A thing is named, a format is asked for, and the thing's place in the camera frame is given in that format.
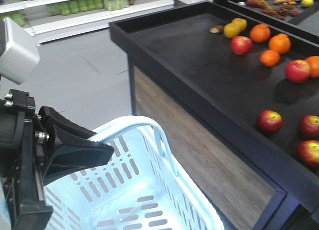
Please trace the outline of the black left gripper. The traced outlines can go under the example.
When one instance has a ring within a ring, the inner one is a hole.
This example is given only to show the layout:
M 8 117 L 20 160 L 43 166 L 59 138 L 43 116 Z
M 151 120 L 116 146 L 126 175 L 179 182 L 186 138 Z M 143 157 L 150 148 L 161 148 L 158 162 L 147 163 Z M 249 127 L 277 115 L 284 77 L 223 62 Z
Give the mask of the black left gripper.
M 114 153 L 108 144 L 68 120 L 55 109 L 42 106 L 41 123 L 49 139 L 43 145 L 42 179 L 48 185 L 69 174 L 106 165 Z M 0 228 L 44 230 L 53 208 L 46 205 L 35 161 L 35 101 L 28 92 L 10 89 L 0 101 Z

